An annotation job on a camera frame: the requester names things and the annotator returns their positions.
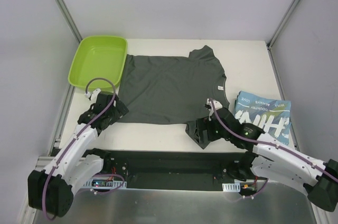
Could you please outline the right aluminium frame post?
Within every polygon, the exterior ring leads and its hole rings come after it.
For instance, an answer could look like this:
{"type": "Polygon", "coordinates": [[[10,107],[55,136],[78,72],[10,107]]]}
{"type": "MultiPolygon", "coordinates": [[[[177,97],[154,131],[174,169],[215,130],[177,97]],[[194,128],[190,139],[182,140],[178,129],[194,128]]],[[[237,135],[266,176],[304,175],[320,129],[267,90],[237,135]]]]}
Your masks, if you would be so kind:
{"type": "Polygon", "coordinates": [[[298,5],[300,4],[302,0],[292,0],[291,4],[289,5],[288,9],[286,10],[285,14],[283,15],[281,21],[279,22],[276,30],[274,31],[272,37],[267,42],[267,49],[271,50],[271,48],[276,43],[278,37],[280,36],[282,30],[287,25],[288,21],[290,20],[292,14],[297,9],[298,5]]]}

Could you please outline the dark grey t shirt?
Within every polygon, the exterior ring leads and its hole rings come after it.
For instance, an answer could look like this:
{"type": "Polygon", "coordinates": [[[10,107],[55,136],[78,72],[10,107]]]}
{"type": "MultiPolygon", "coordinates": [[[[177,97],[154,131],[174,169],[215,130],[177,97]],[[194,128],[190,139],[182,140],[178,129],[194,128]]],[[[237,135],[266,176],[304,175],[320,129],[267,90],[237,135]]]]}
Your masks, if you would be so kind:
{"type": "Polygon", "coordinates": [[[229,107],[226,74],[212,48],[205,45],[188,57],[127,55],[118,97],[129,112],[122,123],[186,125],[185,132],[202,149],[211,140],[198,130],[208,116],[208,98],[229,107]]]}

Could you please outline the folded blue printed t shirt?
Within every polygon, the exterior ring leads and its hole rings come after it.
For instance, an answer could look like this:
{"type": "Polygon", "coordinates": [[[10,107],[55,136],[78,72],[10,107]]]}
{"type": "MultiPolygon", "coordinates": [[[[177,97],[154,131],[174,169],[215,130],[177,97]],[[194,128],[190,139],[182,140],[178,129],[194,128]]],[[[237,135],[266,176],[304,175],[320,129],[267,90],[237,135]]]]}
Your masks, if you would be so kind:
{"type": "Polygon", "coordinates": [[[240,123],[254,124],[281,143],[289,144],[291,102],[259,97],[240,91],[234,116],[240,123]]]}

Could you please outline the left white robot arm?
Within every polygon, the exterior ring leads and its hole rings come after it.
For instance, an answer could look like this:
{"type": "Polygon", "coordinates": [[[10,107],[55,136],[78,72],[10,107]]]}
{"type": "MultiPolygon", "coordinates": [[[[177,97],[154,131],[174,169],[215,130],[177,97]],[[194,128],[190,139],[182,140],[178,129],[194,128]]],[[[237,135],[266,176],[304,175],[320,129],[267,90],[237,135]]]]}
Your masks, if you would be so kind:
{"type": "Polygon", "coordinates": [[[109,126],[129,112],[116,94],[100,92],[90,108],[80,115],[66,145],[41,171],[27,179],[28,202],[46,215],[63,217],[84,184],[95,175],[113,175],[110,152],[88,146],[109,126]]]}

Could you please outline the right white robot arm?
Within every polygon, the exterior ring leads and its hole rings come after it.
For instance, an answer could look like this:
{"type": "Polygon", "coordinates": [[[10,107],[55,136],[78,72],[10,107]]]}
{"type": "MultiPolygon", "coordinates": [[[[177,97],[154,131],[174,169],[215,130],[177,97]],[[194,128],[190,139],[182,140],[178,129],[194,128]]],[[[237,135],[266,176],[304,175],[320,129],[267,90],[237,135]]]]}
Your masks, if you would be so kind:
{"type": "Polygon", "coordinates": [[[258,126],[240,123],[226,108],[211,109],[210,116],[199,118],[186,128],[201,148],[225,139],[244,156],[227,168],[235,180],[257,176],[282,183],[307,196],[322,210],[337,206],[337,161],[323,161],[288,147],[258,126]]]}

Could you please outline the left aluminium frame post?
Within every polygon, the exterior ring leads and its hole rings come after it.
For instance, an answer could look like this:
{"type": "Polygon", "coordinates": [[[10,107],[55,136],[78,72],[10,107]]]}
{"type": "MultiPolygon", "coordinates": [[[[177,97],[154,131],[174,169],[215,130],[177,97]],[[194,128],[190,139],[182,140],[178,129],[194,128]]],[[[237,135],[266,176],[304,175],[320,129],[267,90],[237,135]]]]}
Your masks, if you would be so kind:
{"type": "Polygon", "coordinates": [[[80,34],[80,31],[65,3],[64,0],[55,0],[61,14],[63,15],[67,25],[69,26],[73,36],[76,38],[76,40],[80,43],[82,41],[82,35],[80,34]]]}

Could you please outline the lime green plastic bin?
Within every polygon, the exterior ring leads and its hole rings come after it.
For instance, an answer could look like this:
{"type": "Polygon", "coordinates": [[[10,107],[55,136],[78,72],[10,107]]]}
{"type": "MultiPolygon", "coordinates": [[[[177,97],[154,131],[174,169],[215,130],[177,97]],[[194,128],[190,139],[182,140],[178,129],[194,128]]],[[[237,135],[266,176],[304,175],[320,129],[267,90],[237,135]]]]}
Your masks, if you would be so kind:
{"type": "Polygon", "coordinates": [[[74,55],[68,82],[85,89],[93,78],[105,78],[118,87],[127,57],[128,42],[119,36],[94,35],[84,38],[74,55]]]}

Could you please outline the aluminium frame post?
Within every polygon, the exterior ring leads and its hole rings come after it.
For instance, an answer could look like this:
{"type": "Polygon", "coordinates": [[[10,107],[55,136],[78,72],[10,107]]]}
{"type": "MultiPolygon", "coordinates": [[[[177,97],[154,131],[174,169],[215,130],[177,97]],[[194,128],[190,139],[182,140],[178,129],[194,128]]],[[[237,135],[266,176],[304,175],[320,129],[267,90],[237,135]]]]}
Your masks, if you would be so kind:
{"type": "Polygon", "coordinates": [[[80,34],[80,31],[65,3],[64,0],[55,0],[61,14],[63,15],[67,25],[69,26],[73,36],[76,38],[76,40],[80,43],[82,41],[82,35],[80,34]]]}
{"type": "Polygon", "coordinates": [[[280,36],[282,30],[287,25],[288,21],[290,20],[292,14],[297,9],[298,5],[300,4],[302,0],[292,0],[291,4],[289,5],[288,9],[286,10],[285,14],[283,15],[281,21],[279,22],[276,30],[274,31],[272,37],[267,42],[267,49],[271,50],[271,48],[276,43],[278,37],[280,36]]]}

